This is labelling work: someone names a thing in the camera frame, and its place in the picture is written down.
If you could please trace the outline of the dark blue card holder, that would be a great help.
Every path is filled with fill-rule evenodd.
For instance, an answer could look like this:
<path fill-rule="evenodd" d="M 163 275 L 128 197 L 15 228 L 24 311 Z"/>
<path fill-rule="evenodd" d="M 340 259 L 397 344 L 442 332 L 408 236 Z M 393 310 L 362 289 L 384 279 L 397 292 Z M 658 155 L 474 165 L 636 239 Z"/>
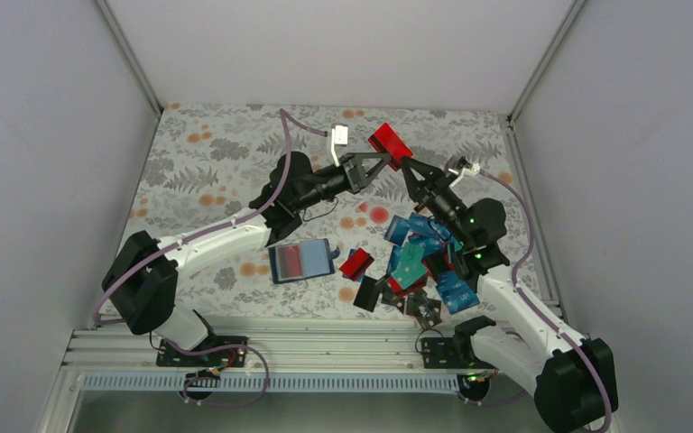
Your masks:
<path fill-rule="evenodd" d="M 340 255 L 340 249 L 332 248 L 328 239 L 314 239 L 297 244 L 284 244 L 268 249 L 270 269 L 274 284 L 285 284 L 295 281 L 280 281 L 277 275 L 275 250 L 285 245 L 297 245 L 300 248 L 300 258 L 303 267 L 303 277 L 295 281 L 305 281 L 316 277 L 326 276 L 335 272 L 334 260 Z"/>

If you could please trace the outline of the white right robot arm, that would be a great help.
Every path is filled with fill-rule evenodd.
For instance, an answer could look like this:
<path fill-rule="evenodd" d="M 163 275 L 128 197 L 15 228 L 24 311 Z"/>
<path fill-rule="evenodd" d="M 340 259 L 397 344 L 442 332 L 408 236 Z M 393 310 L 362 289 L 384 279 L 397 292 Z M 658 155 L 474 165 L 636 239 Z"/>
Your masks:
<path fill-rule="evenodd" d="M 553 432 L 610 431 L 619 405 L 613 351 L 571 327 L 518 279 L 498 244 L 506 234 L 503 203 L 463 203 L 453 187 L 473 169 L 465 162 L 442 170 L 404 157 L 401 168 L 416 208 L 428 209 L 462 244 L 452 256 L 457 276 L 507 323 L 480 316 L 459 324 L 455 360 L 465 367 L 484 361 L 503 372 L 532 397 Z"/>

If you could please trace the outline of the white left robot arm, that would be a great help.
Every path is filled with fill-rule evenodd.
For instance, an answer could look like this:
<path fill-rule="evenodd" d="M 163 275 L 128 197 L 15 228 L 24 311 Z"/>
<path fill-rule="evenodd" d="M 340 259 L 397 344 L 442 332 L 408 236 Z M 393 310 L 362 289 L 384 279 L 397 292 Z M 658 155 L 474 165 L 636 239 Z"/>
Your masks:
<path fill-rule="evenodd" d="M 160 238 L 130 235 L 101 288 L 134 335 L 154 333 L 194 365 L 215 353 L 213 331 L 194 310 L 178 306 L 180 280 L 245 251 L 276 244 L 302 223 L 304 210 L 343 193 L 357 194 L 390 162 L 386 152 L 350 152 L 314 170 L 302 152 L 282 156 L 260 195 L 226 219 Z"/>

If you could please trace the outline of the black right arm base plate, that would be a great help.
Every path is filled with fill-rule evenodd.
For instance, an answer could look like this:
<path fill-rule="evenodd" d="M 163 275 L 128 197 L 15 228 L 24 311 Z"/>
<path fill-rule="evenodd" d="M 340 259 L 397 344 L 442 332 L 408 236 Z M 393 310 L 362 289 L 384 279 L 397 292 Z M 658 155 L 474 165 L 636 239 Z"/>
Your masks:
<path fill-rule="evenodd" d="M 423 367 L 428 370 L 457 370 L 472 368 L 475 361 L 464 355 L 450 337 L 423 337 L 420 340 Z"/>

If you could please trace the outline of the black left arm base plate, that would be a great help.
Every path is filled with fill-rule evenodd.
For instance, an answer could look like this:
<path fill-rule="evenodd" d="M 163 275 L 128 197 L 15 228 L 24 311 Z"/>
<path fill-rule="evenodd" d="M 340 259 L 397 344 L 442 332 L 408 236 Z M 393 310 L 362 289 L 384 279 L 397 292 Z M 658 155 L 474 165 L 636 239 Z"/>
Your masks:
<path fill-rule="evenodd" d="M 203 343 L 190 349 L 191 352 L 201 352 L 201 355 L 186 355 L 162 340 L 155 363 L 159 367 L 243 367 L 246 350 L 239 345 L 247 343 L 246 336 L 209 336 Z"/>

